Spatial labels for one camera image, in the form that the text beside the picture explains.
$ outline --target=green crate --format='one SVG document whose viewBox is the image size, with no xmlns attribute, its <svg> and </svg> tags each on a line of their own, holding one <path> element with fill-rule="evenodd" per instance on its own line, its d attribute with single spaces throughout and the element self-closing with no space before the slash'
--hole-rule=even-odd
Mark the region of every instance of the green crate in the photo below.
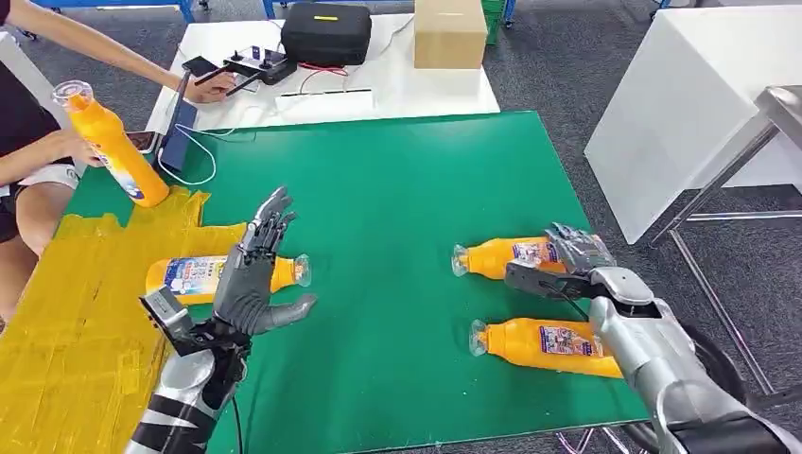
<svg viewBox="0 0 802 454">
<path fill-rule="evenodd" d="M 487 24 L 487 41 L 485 43 L 493 45 L 496 43 L 498 25 L 501 24 L 501 13 L 485 14 L 484 22 Z"/>
<path fill-rule="evenodd" d="M 484 13 L 502 12 L 504 10 L 504 0 L 481 0 L 481 8 Z"/>
</svg>

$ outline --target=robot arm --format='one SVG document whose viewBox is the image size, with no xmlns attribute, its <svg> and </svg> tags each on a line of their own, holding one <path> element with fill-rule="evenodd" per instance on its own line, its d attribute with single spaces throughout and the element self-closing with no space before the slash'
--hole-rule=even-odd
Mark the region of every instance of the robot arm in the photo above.
<svg viewBox="0 0 802 454">
<path fill-rule="evenodd" d="M 251 336 L 306 316 L 314 295 L 296 303 L 270 305 L 276 251 L 294 213 L 284 187 L 256 211 L 242 240 L 229 252 L 214 301 L 214 315 L 193 323 L 168 288 L 141 298 L 154 324 L 175 350 L 131 441 L 127 454 L 202 453 L 220 413 L 245 378 Z"/>
<path fill-rule="evenodd" d="M 505 282 L 541 296 L 554 297 L 557 290 L 571 299 L 590 299 L 588 319 L 646 404 L 661 453 L 802 452 L 788 431 L 749 410 L 707 375 L 669 306 L 634 272 L 604 266 L 615 261 L 606 249 L 590 247 L 597 237 L 572 229 L 549 235 L 561 258 L 578 243 L 573 253 L 588 260 L 566 260 L 570 274 L 515 260 L 507 265 Z"/>
</svg>

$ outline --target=yellow packaging tape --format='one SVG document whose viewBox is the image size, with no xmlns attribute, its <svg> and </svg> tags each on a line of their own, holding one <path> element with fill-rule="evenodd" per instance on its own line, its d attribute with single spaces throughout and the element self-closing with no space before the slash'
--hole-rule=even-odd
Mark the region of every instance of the yellow packaging tape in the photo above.
<svg viewBox="0 0 802 454">
<path fill-rule="evenodd" d="M 226 254 L 245 224 L 200 227 L 207 194 L 171 188 L 154 208 L 68 215 L 0 336 L 0 453 L 117 453 L 168 353 L 138 297 L 150 265 Z"/>
</svg>

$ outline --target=black case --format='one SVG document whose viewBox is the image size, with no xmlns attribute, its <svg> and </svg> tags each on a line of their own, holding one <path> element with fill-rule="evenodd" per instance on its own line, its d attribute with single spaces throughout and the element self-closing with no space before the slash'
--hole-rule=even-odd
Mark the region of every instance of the black case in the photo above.
<svg viewBox="0 0 802 454">
<path fill-rule="evenodd" d="M 281 44 L 295 61 L 318 66 L 363 64 L 371 25 L 366 7 L 295 3 L 281 29 Z"/>
</svg>

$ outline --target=orange bottle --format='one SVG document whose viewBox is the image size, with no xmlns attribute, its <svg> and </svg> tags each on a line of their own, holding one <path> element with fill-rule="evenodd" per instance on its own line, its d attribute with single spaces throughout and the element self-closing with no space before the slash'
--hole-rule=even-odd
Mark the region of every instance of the orange bottle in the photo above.
<svg viewBox="0 0 802 454">
<path fill-rule="evenodd" d="M 151 293 L 161 286 L 167 286 L 185 305 L 211 303 L 215 299 L 227 258 L 226 255 L 212 255 L 159 260 L 148 270 L 145 291 Z M 311 282 L 312 269 L 308 255 L 302 253 L 294 260 L 276 257 L 270 292 L 296 284 L 307 287 Z"/>
<path fill-rule="evenodd" d="M 587 322 L 511 319 L 471 324 L 471 353 L 490 353 L 518 366 L 621 378 L 615 358 L 606 355 Z"/>
<path fill-rule="evenodd" d="M 151 207 L 167 197 L 165 182 L 128 138 L 120 118 L 95 100 L 88 83 L 62 82 L 53 89 L 53 100 L 134 203 Z"/>
<path fill-rule="evenodd" d="M 457 276 L 476 272 L 490 279 L 504 279 L 507 263 L 515 258 L 536 264 L 543 271 L 566 272 L 547 236 L 495 238 L 473 248 L 454 246 L 451 269 Z"/>
</svg>

